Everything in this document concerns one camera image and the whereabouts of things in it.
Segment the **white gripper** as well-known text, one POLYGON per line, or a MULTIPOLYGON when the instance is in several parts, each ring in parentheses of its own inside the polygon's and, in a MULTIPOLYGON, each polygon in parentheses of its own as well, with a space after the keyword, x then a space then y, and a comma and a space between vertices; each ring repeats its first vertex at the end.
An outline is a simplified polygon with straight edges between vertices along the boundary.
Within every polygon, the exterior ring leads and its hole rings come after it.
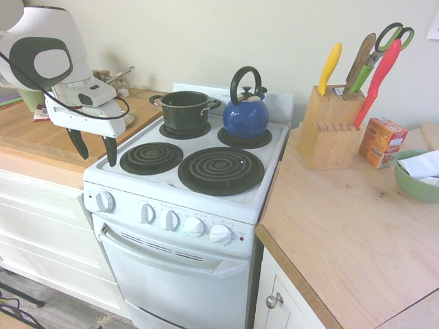
POLYGON ((106 117, 122 115, 121 107, 116 101, 110 100, 98 107, 83 106, 78 109, 79 112, 89 114, 93 118, 85 117, 61 106, 47 95, 45 96, 45 104, 51 122, 54 125, 67 128, 71 142, 84 160, 88 159, 89 154, 81 132, 88 132, 103 136, 108 164, 110 167, 116 165, 117 141, 115 138, 125 132, 126 124, 124 119, 103 120, 106 117))

